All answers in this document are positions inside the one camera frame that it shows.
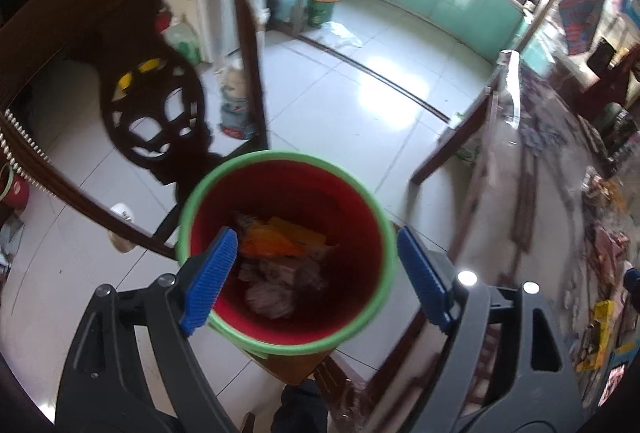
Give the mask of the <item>orange snack wrapper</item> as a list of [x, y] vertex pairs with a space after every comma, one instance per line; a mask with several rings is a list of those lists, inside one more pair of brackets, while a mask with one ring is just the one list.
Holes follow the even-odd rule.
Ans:
[[240, 234], [240, 253], [247, 259], [310, 257], [320, 261], [333, 249], [323, 235], [280, 217], [272, 217], [264, 222], [254, 216], [239, 214], [236, 226]]

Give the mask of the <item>red bin with green rim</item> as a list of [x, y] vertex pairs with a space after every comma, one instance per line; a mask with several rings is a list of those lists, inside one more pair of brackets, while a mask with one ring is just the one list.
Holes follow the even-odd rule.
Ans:
[[366, 328], [394, 282], [392, 223], [370, 190], [318, 157], [263, 150], [204, 176], [184, 204], [180, 264], [230, 228], [236, 259], [209, 326], [257, 357], [330, 352]]

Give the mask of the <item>floral patterned tablecloth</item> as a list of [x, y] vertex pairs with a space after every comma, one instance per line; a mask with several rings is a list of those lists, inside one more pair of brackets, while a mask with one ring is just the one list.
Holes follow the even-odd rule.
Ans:
[[[520, 54], [500, 54], [487, 88], [430, 156], [407, 146], [381, 197], [401, 227], [448, 257], [454, 324], [440, 331], [420, 305], [364, 390], [366, 431], [638, 430], [639, 346], [617, 345], [637, 299], [616, 290], [637, 233], [584, 121]], [[602, 300], [615, 303], [604, 363], [577, 372]]]

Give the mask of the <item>phone with lit screen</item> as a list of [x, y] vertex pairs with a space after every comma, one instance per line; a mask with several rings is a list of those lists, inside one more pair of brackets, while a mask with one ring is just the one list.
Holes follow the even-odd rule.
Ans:
[[604, 386], [604, 390], [600, 396], [598, 401], [598, 406], [601, 407], [611, 396], [611, 394], [615, 391], [616, 387], [620, 384], [620, 380], [623, 379], [626, 371], [626, 363], [619, 364], [618, 366], [613, 367], [608, 373], [608, 379], [606, 379], [606, 383]]

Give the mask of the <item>black hanging handbag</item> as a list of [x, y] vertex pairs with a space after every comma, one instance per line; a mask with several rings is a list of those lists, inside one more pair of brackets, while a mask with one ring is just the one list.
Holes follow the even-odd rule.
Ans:
[[586, 61], [587, 67], [599, 78], [608, 71], [610, 63], [616, 54], [614, 46], [607, 38], [601, 38], [598, 45]]

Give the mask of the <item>dark carved wooden chair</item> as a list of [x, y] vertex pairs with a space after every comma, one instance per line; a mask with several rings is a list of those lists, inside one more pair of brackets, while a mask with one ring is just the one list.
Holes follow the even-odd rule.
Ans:
[[[250, 0], [235, 0], [241, 50], [252, 74], [259, 70]], [[156, 26], [162, 0], [28, 0], [1, 29], [1, 146], [4, 160], [67, 208], [139, 248], [145, 271], [90, 262], [66, 248], [41, 249], [41, 286], [25, 318], [15, 320], [13, 351], [1, 358], [8, 375], [5, 392], [20, 397], [24, 419], [49, 421], [61, 381], [67, 343], [89, 297], [100, 283], [141, 287], [154, 275], [175, 271], [169, 236], [177, 213], [156, 231], [145, 231], [83, 192], [40, 152], [14, 116], [15, 101], [58, 56], [70, 54], [96, 76], [100, 116], [113, 146], [130, 162], [175, 184], [180, 198], [208, 168], [221, 164], [209, 153], [204, 92], [190, 64]]]

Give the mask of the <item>red plaid hanging cloth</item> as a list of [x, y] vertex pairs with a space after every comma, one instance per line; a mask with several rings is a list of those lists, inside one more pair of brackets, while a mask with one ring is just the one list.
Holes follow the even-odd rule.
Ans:
[[584, 54], [591, 49], [605, 0], [561, 0], [559, 12], [567, 54]]

